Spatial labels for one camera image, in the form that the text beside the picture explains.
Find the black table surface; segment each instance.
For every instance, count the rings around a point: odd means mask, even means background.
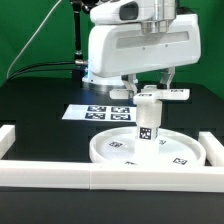
[[[201,85],[173,87],[189,88],[191,96],[164,101],[161,127],[195,139],[210,131],[224,144],[224,101]],[[69,104],[133,106],[71,79],[15,79],[0,88],[0,126],[16,126],[3,159],[89,163],[95,134],[135,125],[62,120]],[[220,193],[0,188],[0,223],[224,223],[223,209]]]

